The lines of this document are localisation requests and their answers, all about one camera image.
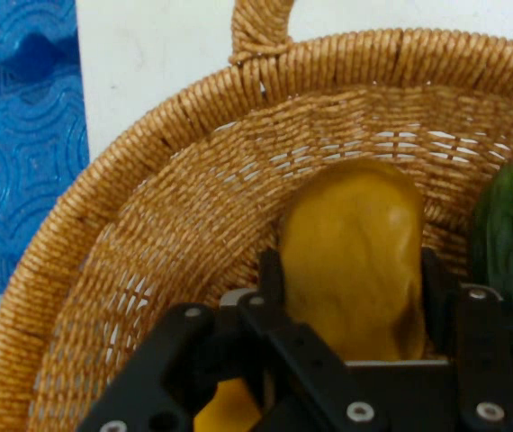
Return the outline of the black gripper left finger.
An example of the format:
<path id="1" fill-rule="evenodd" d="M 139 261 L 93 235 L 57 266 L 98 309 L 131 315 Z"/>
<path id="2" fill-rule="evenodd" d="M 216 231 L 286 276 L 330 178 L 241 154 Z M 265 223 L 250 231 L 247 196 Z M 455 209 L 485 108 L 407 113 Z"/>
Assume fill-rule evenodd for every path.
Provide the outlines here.
<path id="1" fill-rule="evenodd" d="M 234 305 L 179 303 L 157 322 L 80 424 L 83 431 L 191 431 L 219 383 L 240 378 L 260 406 L 257 431 L 386 431 L 385 409 L 308 325 L 284 311 L 273 249 L 258 287 Z"/>

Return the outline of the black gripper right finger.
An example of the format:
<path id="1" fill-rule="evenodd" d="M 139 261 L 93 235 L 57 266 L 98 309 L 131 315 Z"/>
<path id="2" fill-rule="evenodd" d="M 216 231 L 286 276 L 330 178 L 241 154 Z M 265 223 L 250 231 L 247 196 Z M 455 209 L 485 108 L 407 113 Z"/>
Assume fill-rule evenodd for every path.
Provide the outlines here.
<path id="1" fill-rule="evenodd" d="M 513 431 L 513 313 L 489 286 L 461 283 L 429 247 L 421 272 L 427 333 L 454 362 L 456 430 Z"/>

